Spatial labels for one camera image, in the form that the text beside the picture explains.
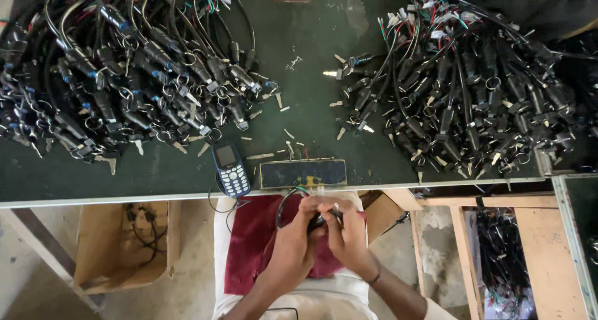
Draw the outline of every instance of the phone screen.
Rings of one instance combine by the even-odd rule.
[[[216,158],[218,159],[218,163],[220,167],[227,167],[228,165],[237,163],[237,159],[235,158],[235,152],[233,152],[233,148],[231,146],[225,146],[222,148],[218,148],[216,150]]]

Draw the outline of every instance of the hand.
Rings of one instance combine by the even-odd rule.
[[[307,236],[307,225],[315,215],[315,207],[300,206],[293,221],[278,231],[272,259],[256,285],[279,297],[303,282],[313,267],[318,238],[324,235],[324,230],[318,228]]]
[[[343,226],[330,212],[334,203],[343,213]],[[354,271],[366,281],[378,275],[378,263],[367,247],[365,221],[357,214],[353,202],[334,197],[310,196],[301,201],[299,207],[318,206],[318,211],[328,225],[328,246],[333,255],[349,270]]]

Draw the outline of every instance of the bracelet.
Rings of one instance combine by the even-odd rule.
[[[372,280],[366,280],[365,282],[368,283],[368,285],[372,286],[374,285],[378,279],[380,278],[380,275],[382,274],[382,264],[380,263],[380,261],[378,261],[378,259],[376,259],[374,257],[374,260],[376,261],[376,263],[378,264],[378,274],[376,275],[375,278],[373,278]]]

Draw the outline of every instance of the left hand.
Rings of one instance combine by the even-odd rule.
[[[324,235],[322,228],[307,235],[307,225],[316,213],[314,206],[300,207],[293,221],[278,231],[272,259],[256,285],[281,296],[303,282],[313,267],[318,238]]]

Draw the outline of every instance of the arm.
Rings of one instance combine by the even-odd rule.
[[[276,234],[272,258],[251,291],[221,320],[256,320],[281,295],[297,287],[313,267],[315,246],[324,231],[319,228],[307,236],[309,220],[316,207],[299,209],[293,222]]]
[[[343,225],[330,212],[337,203],[343,213]],[[307,197],[300,207],[317,205],[328,225],[329,247],[348,269],[357,273],[379,294],[398,319],[423,320],[428,302],[401,279],[380,265],[367,248],[365,221],[353,203],[333,197]]]

